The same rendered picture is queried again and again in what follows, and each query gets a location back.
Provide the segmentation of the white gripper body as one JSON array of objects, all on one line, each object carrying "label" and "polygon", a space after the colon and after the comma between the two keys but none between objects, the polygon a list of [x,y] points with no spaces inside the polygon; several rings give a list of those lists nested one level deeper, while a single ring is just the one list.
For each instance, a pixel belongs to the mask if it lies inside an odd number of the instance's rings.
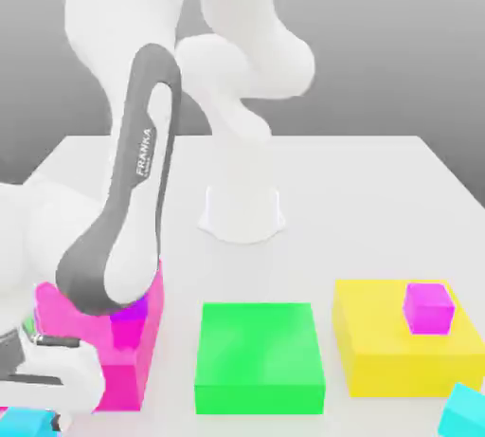
[{"label": "white gripper body", "polygon": [[0,407],[90,413],[98,406],[105,380],[94,347],[27,345],[24,352],[26,361],[18,367],[19,374],[56,377],[61,383],[0,381]]}]

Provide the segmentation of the small cyan cube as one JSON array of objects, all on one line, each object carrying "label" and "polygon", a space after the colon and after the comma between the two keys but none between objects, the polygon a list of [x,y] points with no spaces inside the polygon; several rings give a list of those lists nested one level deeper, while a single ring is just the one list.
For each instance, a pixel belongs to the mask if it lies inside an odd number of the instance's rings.
[{"label": "small cyan cube", "polygon": [[0,416],[0,437],[58,437],[53,417],[47,410],[8,408]]},{"label": "small cyan cube", "polygon": [[485,437],[485,394],[457,383],[438,426],[440,437]]}]

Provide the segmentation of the small purple cube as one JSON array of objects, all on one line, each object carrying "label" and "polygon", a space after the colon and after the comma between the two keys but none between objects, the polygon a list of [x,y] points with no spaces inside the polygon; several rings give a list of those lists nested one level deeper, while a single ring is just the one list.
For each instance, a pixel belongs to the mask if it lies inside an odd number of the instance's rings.
[{"label": "small purple cube", "polygon": [[128,307],[110,315],[114,347],[119,350],[136,349],[148,317],[148,295]]}]

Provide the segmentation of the small magenta cube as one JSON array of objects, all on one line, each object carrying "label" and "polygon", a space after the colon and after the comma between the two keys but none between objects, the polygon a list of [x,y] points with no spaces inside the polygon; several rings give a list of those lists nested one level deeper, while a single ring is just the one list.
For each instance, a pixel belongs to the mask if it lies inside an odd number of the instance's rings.
[{"label": "small magenta cube", "polygon": [[439,282],[410,282],[404,293],[403,313],[413,336],[447,336],[456,306]]}]

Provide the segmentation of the large pink box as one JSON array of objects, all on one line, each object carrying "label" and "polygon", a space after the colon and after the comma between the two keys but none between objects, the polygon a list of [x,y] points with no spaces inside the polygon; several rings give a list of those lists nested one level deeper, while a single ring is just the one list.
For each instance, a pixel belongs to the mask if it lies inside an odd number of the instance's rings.
[{"label": "large pink box", "polygon": [[114,347],[110,316],[81,313],[50,283],[36,290],[36,322],[49,336],[77,337],[81,345],[98,352],[105,391],[94,411],[139,411],[142,408],[164,305],[162,272],[158,271],[146,293],[148,317],[136,349]]}]

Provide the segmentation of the large green box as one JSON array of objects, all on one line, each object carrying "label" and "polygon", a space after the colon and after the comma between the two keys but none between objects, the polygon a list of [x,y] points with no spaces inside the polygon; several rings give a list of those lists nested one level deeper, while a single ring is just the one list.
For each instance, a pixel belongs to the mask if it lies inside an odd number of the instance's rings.
[{"label": "large green box", "polygon": [[206,302],[194,376],[199,415],[318,415],[326,380],[308,302]]}]

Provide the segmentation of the large yellow box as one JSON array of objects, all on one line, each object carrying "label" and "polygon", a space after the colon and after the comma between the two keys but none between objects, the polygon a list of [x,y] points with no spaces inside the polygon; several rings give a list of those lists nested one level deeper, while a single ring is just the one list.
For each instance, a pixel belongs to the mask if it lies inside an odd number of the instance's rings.
[{"label": "large yellow box", "polygon": [[332,325],[352,397],[446,397],[457,383],[476,391],[485,378],[485,340],[456,306],[447,336],[414,336],[403,311],[407,280],[338,280]]}]

